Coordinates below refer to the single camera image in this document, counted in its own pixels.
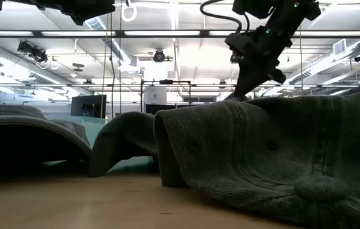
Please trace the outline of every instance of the ceiling light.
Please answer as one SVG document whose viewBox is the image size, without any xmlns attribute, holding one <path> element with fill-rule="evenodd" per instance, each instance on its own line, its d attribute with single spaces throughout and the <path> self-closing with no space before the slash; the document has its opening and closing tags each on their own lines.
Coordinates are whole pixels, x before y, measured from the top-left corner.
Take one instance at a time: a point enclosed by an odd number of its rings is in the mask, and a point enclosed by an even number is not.
<svg viewBox="0 0 360 229">
<path fill-rule="evenodd" d="M 69 37 L 69 36 L 105 36 L 108 33 L 108 36 L 115 36 L 115 32 L 111 31 L 43 31 L 41 32 L 43 36 L 60 36 L 60 37 Z"/>
<path fill-rule="evenodd" d="M 0 83 L 0 86 L 2 87 L 24 87 L 26 84 L 24 83 Z"/>
<path fill-rule="evenodd" d="M 349 90 L 350 90 L 350 89 L 337 91 L 337 92 L 334 92 L 334 93 L 332 93 L 332 94 L 330 94 L 330 95 L 340 95 L 340 94 L 342 94 L 342 93 L 344 93 L 344 92 L 348 92 Z"/>
<path fill-rule="evenodd" d="M 210 31 L 210 36 L 228 36 L 235 31 Z"/>
<path fill-rule="evenodd" d="M 334 78 L 331 79 L 331 80 L 325 81 L 325 82 L 323 83 L 323 85 L 329 85 L 329 84 L 332 84 L 332 83 L 336 83 L 336 82 L 338 82 L 338 81 L 340 81 L 340 80 L 343 80 L 343 79 L 345 79 L 345 78 L 346 78 L 346 76 L 337 76 L 337 77 L 334 77 Z"/>
<path fill-rule="evenodd" d="M 30 4 L 22 4 L 22 3 L 14 3 L 14 2 L 6 1 L 2 4 L 2 9 L 4 10 L 37 9 L 37 7 Z"/>
<path fill-rule="evenodd" d="M 302 31 L 302 36 L 360 36 L 360 31 Z"/>
<path fill-rule="evenodd" d="M 52 92 L 55 92 L 55 89 L 51 88 L 51 87 L 42 87 L 41 89 L 46 89 L 46 90 L 50 90 Z"/>
<path fill-rule="evenodd" d="M 0 86 L 0 92 L 9 93 L 9 94 L 14 93 L 14 91 L 10 90 L 9 88 L 5 88 L 5 87 L 1 87 L 1 86 Z"/>
<path fill-rule="evenodd" d="M 33 36 L 32 31 L 0 31 L 0 36 Z"/>
<path fill-rule="evenodd" d="M 126 31 L 126 36 L 198 36 L 200 31 Z"/>
</svg>

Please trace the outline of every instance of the gray towel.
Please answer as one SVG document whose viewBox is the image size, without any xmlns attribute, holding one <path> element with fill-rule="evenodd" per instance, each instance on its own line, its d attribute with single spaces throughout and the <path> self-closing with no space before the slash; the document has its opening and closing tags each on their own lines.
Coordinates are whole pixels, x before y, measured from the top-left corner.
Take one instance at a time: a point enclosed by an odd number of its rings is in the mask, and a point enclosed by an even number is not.
<svg viewBox="0 0 360 229">
<path fill-rule="evenodd" d="M 83 126 L 49 121 L 29 106 L 0 105 L 0 168 L 56 160 L 88 161 L 90 153 Z"/>
<path fill-rule="evenodd" d="M 360 228 L 360 94 L 159 111 L 154 131 L 164 186 L 309 228 Z"/>
<path fill-rule="evenodd" d="M 153 156 L 157 162 L 157 145 L 151 114 L 121 114 L 98 133 L 90 157 L 90 177 L 102 176 L 121 160 L 133 156 Z"/>
</svg>

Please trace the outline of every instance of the ceiling beam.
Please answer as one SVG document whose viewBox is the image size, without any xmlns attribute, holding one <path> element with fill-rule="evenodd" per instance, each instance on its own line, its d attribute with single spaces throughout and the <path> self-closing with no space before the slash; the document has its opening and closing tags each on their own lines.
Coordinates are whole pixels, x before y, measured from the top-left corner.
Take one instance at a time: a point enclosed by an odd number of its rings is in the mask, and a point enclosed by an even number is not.
<svg viewBox="0 0 360 229">
<path fill-rule="evenodd" d="M 0 38 L 52 38 L 52 39 L 105 39 L 107 38 L 225 38 L 233 31 L 225 30 L 161 30 L 161 31 L 6 31 L 0 30 Z M 359 38 L 359 30 L 302 30 L 292 39 Z"/>
</svg>

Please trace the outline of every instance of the black cable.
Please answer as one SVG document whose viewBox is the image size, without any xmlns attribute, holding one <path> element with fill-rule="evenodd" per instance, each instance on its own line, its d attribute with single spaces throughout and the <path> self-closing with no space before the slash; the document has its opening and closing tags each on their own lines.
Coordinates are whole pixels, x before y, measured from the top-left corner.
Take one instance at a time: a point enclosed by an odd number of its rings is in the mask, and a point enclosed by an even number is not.
<svg viewBox="0 0 360 229">
<path fill-rule="evenodd" d="M 251 23 L 249 22 L 248 15 L 246 15 L 246 13 L 244 13 L 244 17 L 246 19 L 246 30 L 245 30 L 245 32 L 249 32 L 249 28 L 251 26 Z"/>
<path fill-rule="evenodd" d="M 122 15 L 122 4 L 123 4 L 123 0 L 121 0 L 121 15 Z M 119 30 L 122 31 L 122 17 L 120 19 L 120 23 L 119 23 Z M 121 54 L 121 49 L 122 49 L 122 45 L 121 45 L 121 41 L 122 39 L 119 39 L 119 63 L 121 64 L 121 58 L 122 58 L 122 54 Z M 121 67 L 119 68 L 119 113 L 122 114 L 122 80 L 121 80 Z"/>
<path fill-rule="evenodd" d="M 111 13 L 111 16 L 110 16 L 110 24 L 111 24 L 111 37 L 113 35 L 113 31 L 112 31 L 112 13 Z M 114 60 L 112 58 L 112 47 L 109 47 L 109 50 L 111 51 L 111 65 L 112 65 L 112 75 L 113 75 L 113 79 L 112 79 L 112 92 L 111 92 L 111 114 L 112 114 L 112 119 L 114 118 L 115 114 L 114 114 L 114 86 L 115 86 L 115 67 L 114 67 Z"/>
<path fill-rule="evenodd" d="M 233 17 L 227 17 L 227 16 L 223 16 L 223 15 L 216 15 L 216 14 L 213 14 L 213 13 L 208 13 L 206 11 L 204 11 L 204 7 L 205 6 L 208 6 L 209 4 L 213 4 L 213 3 L 218 3 L 222 0 L 209 0 L 209 1 L 206 1 L 205 3 L 201 4 L 200 6 L 200 12 L 202 14 L 204 14 L 205 16 L 209 16 L 209 17 L 214 17 L 214 18 L 220 18 L 220 19 L 225 19 L 225 20 L 230 20 L 230 21 L 233 21 L 235 23 L 238 24 L 238 27 L 237 27 L 237 30 L 235 31 L 236 33 L 240 33 L 241 30 L 242 30 L 242 23 L 236 19 L 236 18 L 233 18 Z"/>
</svg>

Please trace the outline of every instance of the ceiling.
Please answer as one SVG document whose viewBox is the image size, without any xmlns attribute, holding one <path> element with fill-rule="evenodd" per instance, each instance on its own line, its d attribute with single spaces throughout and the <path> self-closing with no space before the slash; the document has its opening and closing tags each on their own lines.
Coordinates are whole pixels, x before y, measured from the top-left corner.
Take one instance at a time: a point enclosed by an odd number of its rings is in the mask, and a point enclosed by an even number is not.
<svg viewBox="0 0 360 229">
<path fill-rule="evenodd" d="M 234 22 L 204 17 L 199 11 L 200 3 L 201 1 L 195 0 L 180 0 L 178 4 L 171 4 L 168 0 L 132 1 L 132 4 L 137 7 L 137 16 L 133 21 L 125 22 L 121 20 L 121 3 L 117 1 L 116 11 L 112 14 L 111 29 L 114 31 L 164 29 L 232 31 L 236 29 Z M 313 22 L 305 20 L 301 29 L 360 30 L 360 1 L 331 0 L 321 1 L 321 3 L 322 15 Z M 236 17 L 242 22 L 243 28 L 246 27 L 244 18 L 232 12 L 232 1 L 208 6 L 207 9 L 210 13 Z M 128 17 L 131 14 L 129 11 L 125 12 Z M 109 24 L 107 15 L 100 16 L 100 19 L 104 25 Z M 266 20 L 258 20 L 252 16 L 249 16 L 249 19 L 251 29 L 266 23 Z M 89 29 L 87 25 L 77 26 L 68 16 L 57 10 L 40 11 L 33 6 L 5 2 L 3 11 L 0 11 L 0 30 L 68 31 Z M 0 38 L 0 49 L 22 57 L 17 52 L 20 40 L 17 38 Z M 83 83 L 87 79 L 92 79 L 93 83 L 111 83 L 114 72 L 117 78 L 121 77 L 122 83 L 139 83 L 141 80 L 139 73 L 120 72 L 117 58 L 112 61 L 113 69 L 109 61 L 110 50 L 106 48 L 101 39 L 79 39 L 76 54 L 74 54 L 73 39 L 29 38 L 27 40 L 45 49 L 49 56 L 57 59 L 60 64 L 59 67 L 56 70 L 47 68 L 46 71 L 50 71 L 67 81 Z M 311 61 L 331 52 L 333 44 L 339 40 L 341 39 L 295 39 L 293 46 L 285 49 L 279 57 L 278 68 L 287 75 L 301 68 L 305 69 Z M 156 65 L 151 60 L 151 53 L 154 53 L 156 49 L 162 49 L 166 56 L 176 56 L 177 74 L 174 70 L 174 61 L 164 62 L 158 66 L 168 71 L 167 75 L 170 79 L 175 79 L 177 75 L 181 80 L 206 84 L 219 83 L 219 80 L 235 83 L 237 79 L 238 66 L 230 63 L 231 51 L 224 43 L 223 38 L 179 38 L 175 42 L 172 38 L 125 38 L 117 39 L 117 42 L 126 54 L 139 58 L 139 67 L 141 68 Z M 22 58 L 33 63 L 29 57 Z M 75 78 L 71 76 L 71 73 L 74 73 L 73 62 L 85 65 L 83 72 L 76 73 L 77 77 Z M 341 67 L 335 66 L 335 68 L 326 70 L 329 79 L 352 69 L 349 69 L 349 61 L 343 61 Z M 315 81 L 312 83 L 321 84 L 323 82 Z M 89 90 L 97 91 L 100 88 L 89 88 Z"/>
</svg>

